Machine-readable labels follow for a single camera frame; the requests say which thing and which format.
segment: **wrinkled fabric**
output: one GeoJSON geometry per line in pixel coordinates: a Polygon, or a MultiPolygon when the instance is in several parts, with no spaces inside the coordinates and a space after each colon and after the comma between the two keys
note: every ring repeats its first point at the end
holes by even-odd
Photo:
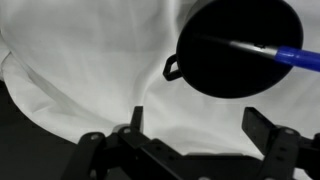
{"type": "MultiPolygon", "coordinates": [[[[162,77],[195,1],[1,0],[8,47],[0,52],[1,73],[13,100],[39,126],[75,143],[87,132],[109,135],[137,105],[144,106],[144,133],[182,154],[262,158],[241,130],[247,106],[306,137],[319,132],[319,73],[294,68],[274,87],[241,99],[209,97],[183,79],[162,77]]],[[[320,52],[320,2],[287,2],[301,18],[304,49],[320,52]]]]}

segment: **white cloth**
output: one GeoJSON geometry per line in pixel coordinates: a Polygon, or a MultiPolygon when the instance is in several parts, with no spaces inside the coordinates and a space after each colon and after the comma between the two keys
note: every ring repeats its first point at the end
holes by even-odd
{"type": "MultiPolygon", "coordinates": [[[[246,106],[304,136],[319,132],[319,73],[295,68],[267,91],[234,100],[164,80],[195,1],[1,0],[1,33],[12,52],[2,73],[11,96],[32,121],[72,142],[87,132],[110,134],[136,105],[145,109],[145,134],[183,154],[261,157],[241,130],[246,106]]],[[[287,2],[302,20],[304,48],[320,52],[320,2],[287,2]]]]}

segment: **pan handle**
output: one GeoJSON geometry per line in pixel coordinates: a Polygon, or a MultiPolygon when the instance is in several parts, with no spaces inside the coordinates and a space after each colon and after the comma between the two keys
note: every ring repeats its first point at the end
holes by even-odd
{"type": "Polygon", "coordinates": [[[166,78],[167,81],[173,81],[182,77],[182,74],[179,69],[171,72],[171,67],[175,62],[177,62],[176,55],[170,56],[166,62],[166,65],[163,70],[163,76],[166,78]]]}

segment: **dark background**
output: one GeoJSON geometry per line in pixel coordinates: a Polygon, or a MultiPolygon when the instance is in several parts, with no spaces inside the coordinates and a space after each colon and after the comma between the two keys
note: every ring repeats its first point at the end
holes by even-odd
{"type": "Polygon", "coordinates": [[[75,147],[26,118],[0,81],[0,179],[58,180],[75,147]]]}

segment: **black frying pan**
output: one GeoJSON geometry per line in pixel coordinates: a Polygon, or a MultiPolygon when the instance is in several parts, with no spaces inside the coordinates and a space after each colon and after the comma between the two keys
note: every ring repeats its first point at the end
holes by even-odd
{"type": "Polygon", "coordinates": [[[303,43],[299,17],[282,0],[207,3],[188,20],[179,37],[176,55],[167,60],[163,75],[168,81],[183,77],[198,91],[220,98],[262,92],[278,83],[292,67],[198,40],[194,34],[296,48],[303,43]],[[170,72],[175,62],[179,69],[170,72]]]}

